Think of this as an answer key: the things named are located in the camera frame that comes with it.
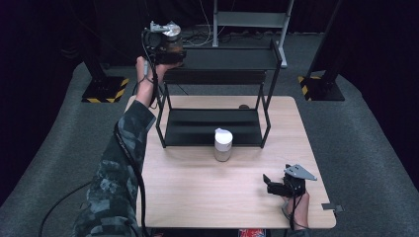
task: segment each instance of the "camouflage jacket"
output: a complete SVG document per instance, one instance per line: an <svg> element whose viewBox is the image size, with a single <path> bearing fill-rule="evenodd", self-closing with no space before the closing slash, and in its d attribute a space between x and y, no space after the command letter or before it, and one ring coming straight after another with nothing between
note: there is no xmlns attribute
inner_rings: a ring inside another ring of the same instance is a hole
<svg viewBox="0 0 419 237"><path fill-rule="evenodd" d="M139 172L154 121L151 111L134 101L116 125ZM72 236L141 236L135 217L137 193L133 167L113 135L87 192L88 206L76 218Z"/></svg>

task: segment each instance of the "white shelf unit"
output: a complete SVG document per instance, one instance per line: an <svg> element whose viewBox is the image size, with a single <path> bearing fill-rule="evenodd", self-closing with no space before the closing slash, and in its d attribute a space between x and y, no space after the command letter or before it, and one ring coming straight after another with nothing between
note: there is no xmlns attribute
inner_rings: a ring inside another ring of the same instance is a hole
<svg viewBox="0 0 419 237"><path fill-rule="evenodd" d="M284 54L284 40L286 38L292 9L293 0L289 0L289 5L285 13L218 12L218 0L213 0L212 46L218 46L218 26L279 28L282 29L280 40L277 41L278 50L283 59L281 67L287 68L287 60Z"/></svg>

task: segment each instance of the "white cup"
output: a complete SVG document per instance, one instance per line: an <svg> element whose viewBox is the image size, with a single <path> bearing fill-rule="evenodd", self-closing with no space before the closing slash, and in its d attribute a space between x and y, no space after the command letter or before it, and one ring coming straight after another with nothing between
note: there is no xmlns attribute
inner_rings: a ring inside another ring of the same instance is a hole
<svg viewBox="0 0 419 237"><path fill-rule="evenodd" d="M230 131L217 128L215 130L214 155L217 161L227 161L231 156L233 134Z"/></svg>

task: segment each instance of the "black curtain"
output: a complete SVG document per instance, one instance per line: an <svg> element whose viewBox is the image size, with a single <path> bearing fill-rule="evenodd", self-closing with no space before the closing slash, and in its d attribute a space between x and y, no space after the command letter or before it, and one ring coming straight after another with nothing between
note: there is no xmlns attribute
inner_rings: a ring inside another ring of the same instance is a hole
<svg viewBox="0 0 419 237"><path fill-rule="evenodd" d="M0 32L1 205L49 133L80 60L61 1L3 1Z"/></svg>
<svg viewBox="0 0 419 237"><path fill-rule="evenodd" d="M151 21L166 25L173 21L181 28L212 25L213 0L94 0L98 35L101 38L100 61L104 64L133 65L142 53L140 34ZM219 11L286 12L289 0L220 0ZM289 33L323 33L336 0L295 0ZM265 32L271 29L225 28L231 32Z"/></svg>
<svg viewBox="0 0 419 237"><path fill-rule="evenodd" d="M343 0L313 68L328 70L343 62L339 73L360 90L419 189L417 9L414 0ZM342 48L349 49L343 59Z"/></svg>

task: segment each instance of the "wooden table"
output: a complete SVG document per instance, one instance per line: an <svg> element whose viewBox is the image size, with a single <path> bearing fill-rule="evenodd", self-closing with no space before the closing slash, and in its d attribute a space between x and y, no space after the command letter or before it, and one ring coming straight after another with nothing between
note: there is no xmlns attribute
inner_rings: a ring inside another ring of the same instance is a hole
<svg viewBox="0 0 419 237"><path fill-rule="evenodd" d="M231 109L255 104L255 98L248 96L172 96L171 99L177 107L185 108ZM166 118L167 115L162 120L162 129ZM142 172L146 225L154 228L289 228L281 211L283 200L267 193L262 175L280 182L286 164L300 164L317 178L317 181L306 181L311 196L309 226L334 227L333 211L323 210L321 205L329 203L329 198L294 99L273 97L270 118L272 128L265 147L234 147L233 138L232 154L226 162L216 161L210 146L163 148L156 129L151 128ZM140 209L138 196L138 221Z"/></svg>

